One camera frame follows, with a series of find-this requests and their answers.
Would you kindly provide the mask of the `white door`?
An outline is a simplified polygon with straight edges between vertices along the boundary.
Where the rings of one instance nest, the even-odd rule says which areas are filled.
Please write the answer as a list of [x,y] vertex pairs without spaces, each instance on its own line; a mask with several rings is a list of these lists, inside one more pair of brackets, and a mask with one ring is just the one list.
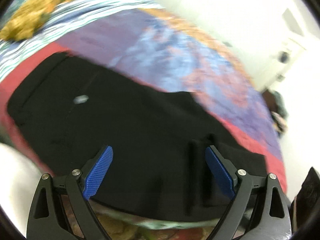
[[299,55],[306,49],[303,28],[299,25],[290,9],[286,9],[280,17],[280,25],[268,33],[263,42],[261,52],[264,61],[253,77],[255,88],[264,91],[276,81],[284,79]]

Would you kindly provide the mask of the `grey cloth on dresser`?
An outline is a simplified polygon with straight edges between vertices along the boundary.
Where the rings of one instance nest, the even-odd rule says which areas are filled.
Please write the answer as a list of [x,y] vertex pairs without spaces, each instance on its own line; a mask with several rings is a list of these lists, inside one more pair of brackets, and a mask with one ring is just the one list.
[[276,112],[284,119],[287,119],[288,117],[288,112],[286,110],[284,100],[282,95],[278,91],[273,91],[273,96],[276,102],[276,107],[277,110]]

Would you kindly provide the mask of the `pile of clothes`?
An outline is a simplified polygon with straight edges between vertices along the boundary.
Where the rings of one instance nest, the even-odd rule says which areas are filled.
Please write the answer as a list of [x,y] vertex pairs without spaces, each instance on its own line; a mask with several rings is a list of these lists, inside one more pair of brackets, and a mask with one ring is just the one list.
[[286,120],[276,112],[271,112],[273,127],[278,134],[278,137],[282,137],[287,131]]

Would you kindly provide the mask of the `colourful satin bedspread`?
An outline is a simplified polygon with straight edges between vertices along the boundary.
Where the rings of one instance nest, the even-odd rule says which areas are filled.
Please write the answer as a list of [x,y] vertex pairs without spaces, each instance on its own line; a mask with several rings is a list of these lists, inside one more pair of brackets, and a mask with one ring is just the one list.
[[271,115],[243,66],[221,42],[153,0],[74,0],[41,13],[29,39],[1,41],[1,127],[28,158],[39,158],[7,113],[18,85],[46,57],[70,52],[165,92],[188,91],[287,188]]

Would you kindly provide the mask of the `black pants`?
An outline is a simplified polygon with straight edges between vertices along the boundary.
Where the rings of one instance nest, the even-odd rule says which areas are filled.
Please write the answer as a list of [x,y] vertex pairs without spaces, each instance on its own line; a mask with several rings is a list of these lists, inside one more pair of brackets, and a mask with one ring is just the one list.
[[55,175],[112,147],[93,197],[104,206],[173,222],[219,217],[231,194],[222,191],[227,179],[205,161],[209,146],[238,169],[267,174],[264,157],[240,146],[187,92],[163,93],[67,53],[17,69],[28,75],[9,99],[8,114]]

